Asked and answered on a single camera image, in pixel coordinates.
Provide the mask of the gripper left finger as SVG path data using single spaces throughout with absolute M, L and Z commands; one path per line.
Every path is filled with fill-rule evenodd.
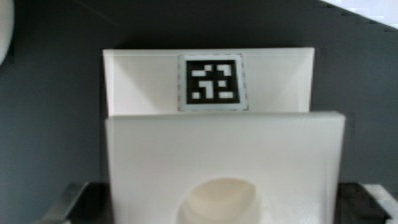
M 33 224 L 107 224 L 107 184 L 72 183 Z

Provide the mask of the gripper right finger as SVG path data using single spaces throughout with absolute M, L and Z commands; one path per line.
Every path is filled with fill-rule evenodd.
M 398 224 L 398 199 L 381 184 L 338 185 L 338 224 Z

